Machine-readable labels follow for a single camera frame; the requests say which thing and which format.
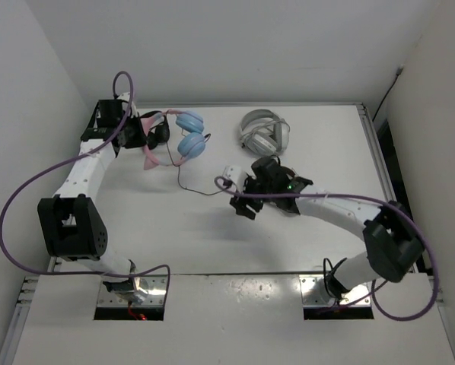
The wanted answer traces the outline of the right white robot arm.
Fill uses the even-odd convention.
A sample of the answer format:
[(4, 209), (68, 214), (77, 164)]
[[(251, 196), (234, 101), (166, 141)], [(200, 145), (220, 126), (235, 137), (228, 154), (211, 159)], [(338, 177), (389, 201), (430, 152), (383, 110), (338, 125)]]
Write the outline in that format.
[(285, 213), (342, 228), (364, 243), (362, 253), (341, 259), (315, 284), (315, 300), (321, 305), (335, 304), (354, 287), (378, 278), (400, 282), (424, 251), (415, 229), (402, 218), (398, 202), (383, 205), (330, 197), (277, 157), (261, 157), (251, 170), (248, 174), (228, 166), (222, 174), (224, 187), (236, 193), (230, 204), (238, 215), (254, 219), (270, 203)]

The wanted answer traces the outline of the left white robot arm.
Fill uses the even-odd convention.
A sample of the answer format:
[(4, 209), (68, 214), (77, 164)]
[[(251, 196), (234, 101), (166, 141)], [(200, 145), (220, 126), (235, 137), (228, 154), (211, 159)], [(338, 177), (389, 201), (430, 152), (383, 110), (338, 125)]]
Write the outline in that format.
[(139, 114), (129, 93), (99, 100), (81, 135), (80, 160), (53, 197), (40, 200), (37, 211), (48, 253), (97, 271), (106, 290), (129, 304), (141, 305), (148, 283), (135, 276), (135, 264), (113, 250), (95, 201), (110, 164), (121, 148), (145, 142)]

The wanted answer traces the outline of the pink blue cat-ear headphones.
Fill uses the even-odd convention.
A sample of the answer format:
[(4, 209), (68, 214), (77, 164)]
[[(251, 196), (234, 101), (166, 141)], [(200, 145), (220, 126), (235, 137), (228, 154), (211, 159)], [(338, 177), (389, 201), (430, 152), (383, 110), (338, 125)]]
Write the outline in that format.
[(158, 166), (176, 167), (182, 165), (188, 160), (197, 158), (204, 150), (208, 136), (204, 135), (204, 122), (201, 116), (194, 112), (169, 109), (168, 111), (152, 111), (140, 117), (143, 127), (148, 131), (149, 127), (158, 124), (164, 116), (172, 115), (176, 117), (175, 124), (184, 132), (188, 132), (177, 146), (177, 152), (180, 159), (177, 162), (171, 161), (165, 163), (153, 154), (153, 150), (148, 147), (142, 147), (145, 155), (144, 170), (152, 170)]

